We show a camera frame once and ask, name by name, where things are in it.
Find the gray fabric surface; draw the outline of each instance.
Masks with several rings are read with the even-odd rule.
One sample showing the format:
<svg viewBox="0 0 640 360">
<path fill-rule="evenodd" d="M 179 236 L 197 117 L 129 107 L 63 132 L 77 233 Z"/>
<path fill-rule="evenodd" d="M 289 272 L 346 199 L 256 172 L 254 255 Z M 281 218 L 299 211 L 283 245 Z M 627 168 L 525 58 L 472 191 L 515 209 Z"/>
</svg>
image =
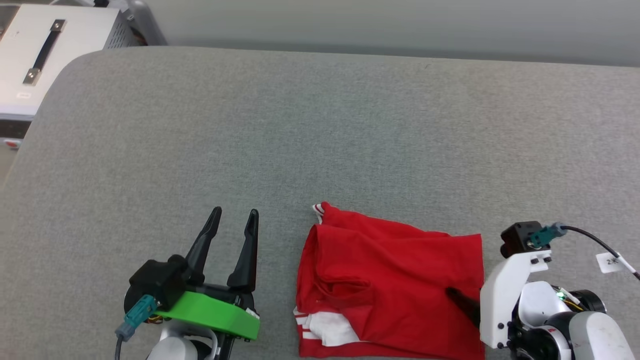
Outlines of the gray fabric surface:
<svg viewBox="0 0 640 360">
<path fill-rule="evenodd" d="M 1 195 L 0 357 L 111 358 L 128 278 L 185 254 L 214 206 L 216 283 L 260 211 L 262 328 L 234 359 L 297 357 L 296 271 L 322 200 L 481 233 L 487 273 L 500 232 L 523 220 L 584 227 L 640 267 L 639 118 L 638 69 L 188 47 L 83 56 Z M 601 274 L 603 250 L 578 235 L 553 248 L 532 279 L 599 294 L 639 355 L 633 276 Z M 123 358 L 144 359 L 158 334 L 143 326 Z"/>
</svg>

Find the black handle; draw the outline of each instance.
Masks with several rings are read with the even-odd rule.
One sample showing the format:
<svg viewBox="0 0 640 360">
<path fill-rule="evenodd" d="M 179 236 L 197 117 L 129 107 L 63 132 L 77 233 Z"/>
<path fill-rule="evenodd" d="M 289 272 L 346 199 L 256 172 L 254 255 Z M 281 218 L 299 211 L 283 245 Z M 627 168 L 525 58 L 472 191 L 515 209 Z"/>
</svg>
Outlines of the black handle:
<svg viewBox="0 0 640 360">
<path fill-rule="evenodd" d="M 27 71 L 27 75 L 24 77 L 24 81 L 22 82 L 23 84 L 33 85 L 35 83 L 36 79 L 38 78 L 38 75 L 42 72 L 42 69 L 44 68 L 44 64 L 47 61 L 47 58 L 49 57 L 49 53 L 51 52 L 51 49 L 53 49 L 53 45 L 56 43 L 58 36 L 62 32 L 62 27 L 64 26 L 64 24 L 65 24 L 65 20 L 62 20 L 62 19 L 56 19 L 53 22 L 53 25 L 51 25 L 51 29 L 49 30 L 50 31 L 49 36 L 47 37 L 47 40 L 45 40 L 44 45 L 40 49 L 40 53 L 36 58 L 36 62 L 33 63 L 33 67 L 31 67 Z"/>
</svg>

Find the folded fabric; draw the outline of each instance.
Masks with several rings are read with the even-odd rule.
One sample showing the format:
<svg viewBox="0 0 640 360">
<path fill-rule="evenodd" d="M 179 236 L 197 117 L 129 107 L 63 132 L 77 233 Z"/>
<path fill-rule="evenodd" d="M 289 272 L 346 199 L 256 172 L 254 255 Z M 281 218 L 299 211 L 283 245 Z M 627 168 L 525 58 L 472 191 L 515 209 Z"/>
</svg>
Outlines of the folded fabric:
<svg viewBox="0 0 640 360">
<path fill-rule="evenodd" d="M 479 298 L 479 234 L 449 236 L 314 206 L 321 224 L 298 269 L 300 356 L 484 359 L 478 330 L 447 298 Z"/>
</svg>

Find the green 3d-printed part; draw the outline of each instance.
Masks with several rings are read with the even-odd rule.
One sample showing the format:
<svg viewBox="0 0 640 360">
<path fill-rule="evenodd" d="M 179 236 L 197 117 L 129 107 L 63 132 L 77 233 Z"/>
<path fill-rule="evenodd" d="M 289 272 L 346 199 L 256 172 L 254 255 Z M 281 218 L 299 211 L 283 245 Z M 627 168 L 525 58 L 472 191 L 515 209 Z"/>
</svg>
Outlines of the green 3d-printed part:
<svg viewBox="0 0 640 360">
<path fill-rule="evenodd" d="M 182 294 L 171 311 L 154 314 L 250 340 L 257 339 L 260 329 L 260 320 L 240 307 L 191 291 Z"/>
</svg>

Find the label tag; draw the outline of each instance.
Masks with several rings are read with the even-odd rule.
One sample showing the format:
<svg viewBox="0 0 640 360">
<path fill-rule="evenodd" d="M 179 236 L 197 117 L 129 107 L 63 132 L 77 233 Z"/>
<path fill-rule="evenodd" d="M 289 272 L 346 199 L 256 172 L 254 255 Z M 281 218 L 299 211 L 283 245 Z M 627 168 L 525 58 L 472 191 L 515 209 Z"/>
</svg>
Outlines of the label tag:
<svg viewBox="0 0 640 360">
<path fill-rule="evenodd" d="M 253 316 L 254 318 L 260 320 L 260 315 L 256 314 L 255 311 L 249 309 L 248 307 L 246 308 L 246 312 L 249 313 L 249 315 Z"/>
<path fill-rule="evenodd" d="M 625 265 L 610 252 L 598 254 L 596 255 L 596 259 L 598 260 L 598 265 L 600 265 L 600 271 L 602 271 L 603 274 L 620 271 L 625 268 Z"/>
</svg>

